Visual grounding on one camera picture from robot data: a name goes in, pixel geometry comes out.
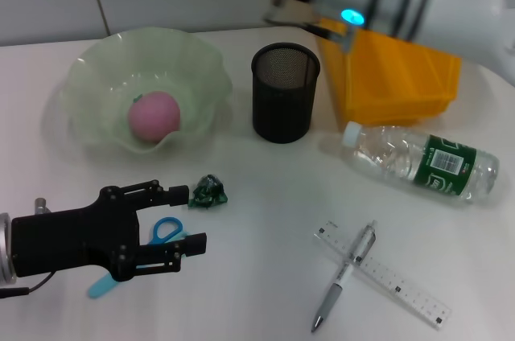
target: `pen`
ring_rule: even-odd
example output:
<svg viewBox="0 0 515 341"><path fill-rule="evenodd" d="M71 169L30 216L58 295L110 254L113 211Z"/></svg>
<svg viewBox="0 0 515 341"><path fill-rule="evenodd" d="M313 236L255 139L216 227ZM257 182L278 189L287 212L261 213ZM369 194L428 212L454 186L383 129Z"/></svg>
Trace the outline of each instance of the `pen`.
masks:
<svg viewBox="0 0 515 341"><path fill-rule="evenodd" d="M371 224L367 224L354 241L349 251L348 259L344 261L343 266L336 275L335 281L332 283L328 293L323 299L322 305L320 305L320 308L316 312L313 325L311 326L311 333L314 333L328 317L329 312L341 294L345 282L352 274L352 270L354 269L353 264L360 265L372 248L373 243L376 241L375 226L375 220Z"/></svg>

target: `blue scissors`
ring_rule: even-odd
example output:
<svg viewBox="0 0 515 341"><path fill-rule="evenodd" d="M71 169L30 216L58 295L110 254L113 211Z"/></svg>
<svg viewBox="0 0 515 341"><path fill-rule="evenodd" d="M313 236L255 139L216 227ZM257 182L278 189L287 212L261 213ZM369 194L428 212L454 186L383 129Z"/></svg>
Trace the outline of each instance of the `blue scissors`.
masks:
<svg viewBox="0 0 515 341"><path fill-rule="evenodd" d="M158 235L158 230L161 224L164 223L173 223L177 228L166 235L164 238ZM152 239L148 244L163 244L168 241L173 240L181 240L185 236L187 236L187 232L183 231L183 224L177 218L167 217L162 218L156 224L154 224L154 229L152 230ZM88 289L88 297L90 298L100 298L102 295L107 294L111 289L116 287L119 282L113 280L110 273L107 273L104 277L100 278L98 281L93 283L91 287Z"/></svg>

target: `black mesh pen holder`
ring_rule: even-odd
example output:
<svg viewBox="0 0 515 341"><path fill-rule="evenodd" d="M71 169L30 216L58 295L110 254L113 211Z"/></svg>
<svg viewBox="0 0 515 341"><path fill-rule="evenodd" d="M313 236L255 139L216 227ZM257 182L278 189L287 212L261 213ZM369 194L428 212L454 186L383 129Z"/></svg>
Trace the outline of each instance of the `black mesh pen holder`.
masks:
<svg viewBox="0 0 515 341"><path fill-rule="evenodd" d="M254 130L269 142L286 144L309 130L320 62L296 43L274 43L252 59Z"/></svg>

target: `bottle cap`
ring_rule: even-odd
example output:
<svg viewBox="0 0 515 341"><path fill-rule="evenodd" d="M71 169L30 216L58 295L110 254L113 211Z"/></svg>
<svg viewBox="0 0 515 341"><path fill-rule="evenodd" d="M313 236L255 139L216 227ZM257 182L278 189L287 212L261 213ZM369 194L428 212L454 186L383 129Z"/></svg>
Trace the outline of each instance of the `bottle cap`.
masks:
<svg viewBox="0 0 515 341"><path fill-rule="evenodd" d="M341 143L348 148L356 148L357 139L360 137L361 125L357 122L350 121L344 131Z"/></svg>

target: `table surface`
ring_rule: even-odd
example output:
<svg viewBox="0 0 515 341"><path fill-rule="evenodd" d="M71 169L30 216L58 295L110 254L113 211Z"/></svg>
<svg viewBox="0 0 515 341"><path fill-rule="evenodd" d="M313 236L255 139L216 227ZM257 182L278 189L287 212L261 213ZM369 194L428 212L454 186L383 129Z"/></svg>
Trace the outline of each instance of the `table surface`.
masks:
<svg viewBox="0 0 515 341"><path fill-rule="evenodd" d="M289 145L259 138L251 125L250 61L273 42L315 39L295 29L199 34L220 48L234 90L214 133L193 150L134 157L82 149L56 100L68 68L94 41L0 48L0 198L12 217L37 196L53 211L82 207L106 185L159 179L194 184L213 173L229 203L211 211L158 207L139 214L141 236L164 216L206 232L205 255L177 274L136 277L105 297L86 290L105 271L58 272L28 297L0 302L2 339L51 340L511 340L515 333L515 89L463 64L458 100L418 128L492 152L501 174L484 206L457 207L419 190L357 174L339 157L339 132L322 72L311 131ZM453 309L436 331L358 277L315 335L311 321L337 265L313 239L325 219L355 234L378 221L371 255ZM22 278L32 286L40 276Z"/></svg>

